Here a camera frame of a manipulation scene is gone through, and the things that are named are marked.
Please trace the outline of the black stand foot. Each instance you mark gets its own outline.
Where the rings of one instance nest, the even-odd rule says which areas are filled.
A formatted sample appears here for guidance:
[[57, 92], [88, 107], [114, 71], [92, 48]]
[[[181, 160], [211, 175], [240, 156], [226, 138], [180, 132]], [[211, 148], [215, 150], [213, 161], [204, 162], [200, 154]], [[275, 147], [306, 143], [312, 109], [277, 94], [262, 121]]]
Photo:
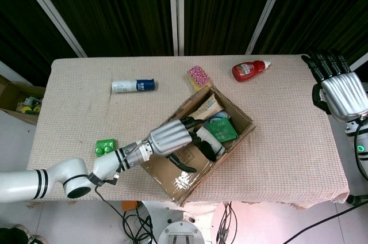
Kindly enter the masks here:
[[357, 206], [366, 200], [368, 200], [368, 195], [357, 195], [357, 196], [349, 195], [346, 200], [346, 203], [352, 206]]

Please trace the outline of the green toy block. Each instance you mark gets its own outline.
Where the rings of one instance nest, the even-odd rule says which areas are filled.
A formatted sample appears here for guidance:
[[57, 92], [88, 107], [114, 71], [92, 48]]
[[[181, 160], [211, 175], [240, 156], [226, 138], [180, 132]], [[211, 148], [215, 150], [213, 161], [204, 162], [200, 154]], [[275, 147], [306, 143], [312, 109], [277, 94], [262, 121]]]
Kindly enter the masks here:
[[97, 157], [104, 156], [116, 150], [117, 141], [115, 139], [98, 140], [95, 143], [95, 155]]

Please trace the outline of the dark green screen panel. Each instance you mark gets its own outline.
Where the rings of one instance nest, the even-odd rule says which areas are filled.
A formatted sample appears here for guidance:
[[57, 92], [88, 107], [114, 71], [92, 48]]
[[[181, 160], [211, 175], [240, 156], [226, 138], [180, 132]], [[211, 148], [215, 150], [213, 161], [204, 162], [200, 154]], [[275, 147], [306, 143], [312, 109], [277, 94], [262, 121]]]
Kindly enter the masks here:
[[177, 0], [180, 56], [250, 54], [276, 0]]
[[36, 0], [0, 0], [0, 61], [45, 87], [55, 59], [76, 53]]
[[276, 0], [253, 54], [339, 51], [349, 64], [368, 53], [368, 0]]
[[172, 56], [170, 0], [51, 0], [89, 57]]

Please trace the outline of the dark shoe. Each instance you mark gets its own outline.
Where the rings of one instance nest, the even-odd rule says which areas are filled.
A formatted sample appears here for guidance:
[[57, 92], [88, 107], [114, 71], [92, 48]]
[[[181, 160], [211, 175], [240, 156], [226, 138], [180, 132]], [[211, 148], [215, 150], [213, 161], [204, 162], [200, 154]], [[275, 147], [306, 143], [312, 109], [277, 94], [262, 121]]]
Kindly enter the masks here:
[[48, 244], [40, 235], [31, 234], [23, 225], [0, 228], [0, 244]]

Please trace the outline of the open cardboard storage box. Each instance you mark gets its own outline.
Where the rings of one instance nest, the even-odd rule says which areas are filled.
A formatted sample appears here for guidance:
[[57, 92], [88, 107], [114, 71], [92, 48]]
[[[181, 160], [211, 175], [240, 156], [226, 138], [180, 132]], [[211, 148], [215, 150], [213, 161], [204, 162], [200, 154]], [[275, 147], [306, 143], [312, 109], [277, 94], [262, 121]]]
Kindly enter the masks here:
[[44, 87], [13, 83], [0, 75], [0, 110], [25, 123], [37, 124], [44, 94]]

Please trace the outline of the beige waffle tablecloth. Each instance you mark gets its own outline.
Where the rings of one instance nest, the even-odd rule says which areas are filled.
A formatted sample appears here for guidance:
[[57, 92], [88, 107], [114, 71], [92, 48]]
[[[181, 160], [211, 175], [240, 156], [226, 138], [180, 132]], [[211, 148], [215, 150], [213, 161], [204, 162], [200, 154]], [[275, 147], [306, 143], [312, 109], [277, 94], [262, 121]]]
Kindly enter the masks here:
[[[80, 157], [92, 169], [94, 145], [120, 145], [147, 136], [192, 94], [187, 71], [201, 66], [229, 100], [252, 118], [247, 147], [215, 171], [237, 178], [229, 190], [235, 201], [275, 201], [309, 208], [343, 203], [349, 187], [327, 115], [315, 107], [315, 84], [299, 55], [266, 55], [271, 65], [247, 82], [232, 67], [258, 55], [73, 58], [52, 63], [28, 162], [45, 169]], [[154, 79], [155, 90], [113, 93], [112, 82]]]

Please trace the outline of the grey round robot base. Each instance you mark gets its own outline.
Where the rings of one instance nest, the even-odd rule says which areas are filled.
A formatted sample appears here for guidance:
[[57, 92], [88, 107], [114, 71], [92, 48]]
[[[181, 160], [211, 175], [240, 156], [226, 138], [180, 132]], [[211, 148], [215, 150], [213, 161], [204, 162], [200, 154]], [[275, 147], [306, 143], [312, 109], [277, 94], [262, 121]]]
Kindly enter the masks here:
[[184, 220], [169, 224], [160, 234], [157, 244], [205, 244], [200, 230]]

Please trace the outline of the pink patterned yellow sponge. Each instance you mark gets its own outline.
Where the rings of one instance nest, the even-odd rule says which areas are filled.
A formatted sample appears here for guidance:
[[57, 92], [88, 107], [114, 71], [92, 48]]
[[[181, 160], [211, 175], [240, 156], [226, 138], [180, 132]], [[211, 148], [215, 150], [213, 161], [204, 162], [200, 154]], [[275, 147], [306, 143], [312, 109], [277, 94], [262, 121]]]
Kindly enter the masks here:
[[193, 89], [197, 92], [204, 87], [211, 87], [210, 76], [201, 66], [194, 66], [187, 71], [187, 77]]

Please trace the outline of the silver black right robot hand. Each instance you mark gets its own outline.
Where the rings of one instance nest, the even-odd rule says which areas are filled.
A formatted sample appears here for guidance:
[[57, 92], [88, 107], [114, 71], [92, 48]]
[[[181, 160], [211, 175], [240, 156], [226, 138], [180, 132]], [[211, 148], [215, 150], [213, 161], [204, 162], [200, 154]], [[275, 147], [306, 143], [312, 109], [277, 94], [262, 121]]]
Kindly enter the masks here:
[[326, 114], [350, 122], [368, 117], [368, 95], [361, 80], [351, 71], [346, 58], [336, 50], [312, 50], [301, 59], [310, 69], [316, 84], [312, 101]]

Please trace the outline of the white blue spray can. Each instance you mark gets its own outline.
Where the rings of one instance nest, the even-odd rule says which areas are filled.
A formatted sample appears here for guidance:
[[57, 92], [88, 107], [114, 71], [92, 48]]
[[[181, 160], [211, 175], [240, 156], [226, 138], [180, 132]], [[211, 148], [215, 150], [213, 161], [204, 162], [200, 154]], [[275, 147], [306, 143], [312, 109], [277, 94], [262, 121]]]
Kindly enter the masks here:
[[119, 80], [112, 82], [113, 93], [146, 92], [155, 90], [154, 79]]

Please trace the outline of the brown cardboard box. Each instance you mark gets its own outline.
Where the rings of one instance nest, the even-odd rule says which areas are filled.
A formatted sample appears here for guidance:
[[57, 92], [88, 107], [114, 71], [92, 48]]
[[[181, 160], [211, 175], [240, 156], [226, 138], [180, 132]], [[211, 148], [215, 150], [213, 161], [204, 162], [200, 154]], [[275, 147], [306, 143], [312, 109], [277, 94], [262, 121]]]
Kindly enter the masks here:
[[215, 171], [224, 166], [224, 163], [234, 159], [240, 163], [242, 157], [234, 156], [237, 151], [243, 151], [248, 145], [247, 136], [255, 124], [236, 104], [229, 100], [216, 87], [205, 87], [189, 97], [172, 113], [164, 123], [174, 119], [181, 119], [197, 110], [210, 96], [214, 96], [224, 110], [231, 116], [230, 123], [238, 134], [235, 140], [224, 143], [225, 151], [215, 162], [208, 160], [195, 145], [188, 145], [175, 152], [175, 155], [184, 164], [197, 169], [196, 173], [187, 173], [175, 166], [169, 159], [152, 155], [149, 161], [143, 163], [142, 168], [158, 183], [166, 195], [176, 205], [184, 206], [194, 201], [224, 201], [233, 200], [229, 190], [225, 190], [222, 183], [231, 185], [237, 178], [230, 177], [230, 169], [215, 175]]

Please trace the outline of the blue white round container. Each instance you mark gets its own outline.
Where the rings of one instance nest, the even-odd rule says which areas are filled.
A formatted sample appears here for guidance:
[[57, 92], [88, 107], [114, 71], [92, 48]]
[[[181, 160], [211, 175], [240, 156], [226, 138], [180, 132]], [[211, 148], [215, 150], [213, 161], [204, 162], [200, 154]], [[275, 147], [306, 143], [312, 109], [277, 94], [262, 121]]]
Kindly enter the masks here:
[[231, 116], [226, 111], [222, 110], [222, 111], [216, 113], [215, 115], [211, 116], [210, 118], [208, 118], [208, 122], [213, 123], [213, 122], [215, 122], [217, 120], [221, 120], [223, 118], [226, 118], [226, 119], [229, 120], [231, 118]]

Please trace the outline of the green foil packet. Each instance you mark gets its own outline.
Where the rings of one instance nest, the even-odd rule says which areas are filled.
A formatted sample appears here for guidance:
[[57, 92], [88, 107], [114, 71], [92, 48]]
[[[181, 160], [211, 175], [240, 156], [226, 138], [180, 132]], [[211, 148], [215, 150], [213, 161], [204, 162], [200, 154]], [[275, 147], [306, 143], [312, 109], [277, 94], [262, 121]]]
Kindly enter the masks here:
[[227, 118], [209, 123], [206, 129], [220, 142], [224, 143], [238, 138], [238, 134]]

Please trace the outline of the red ketchup bottle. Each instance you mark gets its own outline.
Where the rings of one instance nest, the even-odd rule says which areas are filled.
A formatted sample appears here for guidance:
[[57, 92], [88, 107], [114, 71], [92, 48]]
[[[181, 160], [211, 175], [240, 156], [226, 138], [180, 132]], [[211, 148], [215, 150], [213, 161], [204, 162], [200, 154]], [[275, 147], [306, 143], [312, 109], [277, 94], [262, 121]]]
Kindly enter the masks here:
[[243, 62], [232, 67], [232, 75], [238, 82], [244, 82], [262, 73], [270, 65], [268, 60]]

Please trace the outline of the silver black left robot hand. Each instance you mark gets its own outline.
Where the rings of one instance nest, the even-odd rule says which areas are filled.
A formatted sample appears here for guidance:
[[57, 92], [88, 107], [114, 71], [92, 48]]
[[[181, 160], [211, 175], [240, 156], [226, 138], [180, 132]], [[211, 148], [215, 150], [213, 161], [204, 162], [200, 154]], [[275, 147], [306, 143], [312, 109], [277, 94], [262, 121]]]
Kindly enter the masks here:
[[196, 133], [190, 132], [189, 129], [202, 123], [204, 123], [203, 120], [190, 116], [171, 120], [152, 130], [147, 137], [147, 141], [155, 155], [166, 157], [182, 171], [195, 173], [197, 171], [195, 168], [186, 166], [174, 153], [182, 147], [192, 143], [198, 144], [201, 141], [200, 137]]

